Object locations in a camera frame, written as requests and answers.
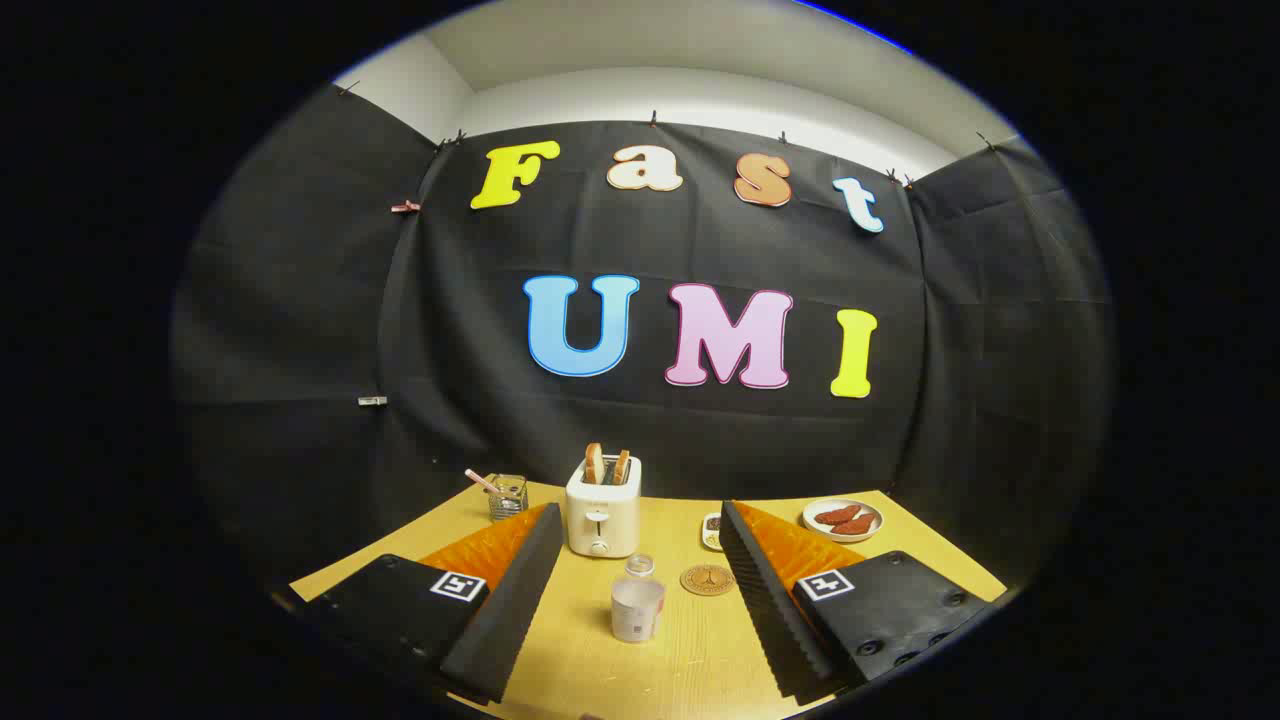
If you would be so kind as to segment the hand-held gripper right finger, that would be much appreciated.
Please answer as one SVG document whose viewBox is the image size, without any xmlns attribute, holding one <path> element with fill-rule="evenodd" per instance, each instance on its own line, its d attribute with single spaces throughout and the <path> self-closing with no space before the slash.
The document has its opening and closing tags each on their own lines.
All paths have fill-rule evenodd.
<svg viewBox="0 0 1280 720">
<path fill-rule="evenodd" d="M 991 605 L 910 553 L 870 559 L 739 501 L 719 537 L 780 692 L 856 689 L 986 620 Z"/>
</svg>

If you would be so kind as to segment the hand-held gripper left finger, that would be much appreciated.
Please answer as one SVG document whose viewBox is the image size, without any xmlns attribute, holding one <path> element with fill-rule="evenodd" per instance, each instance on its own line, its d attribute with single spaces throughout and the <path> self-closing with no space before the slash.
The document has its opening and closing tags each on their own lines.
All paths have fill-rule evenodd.
<svg viewBox="0 0 1280 720">
<path fill-rule="evenodd" d="M 401 684 L 499 702 L 563 543 L 541 503 L 419 560 L 383 553 L 300 615 Z"/>
</svg>

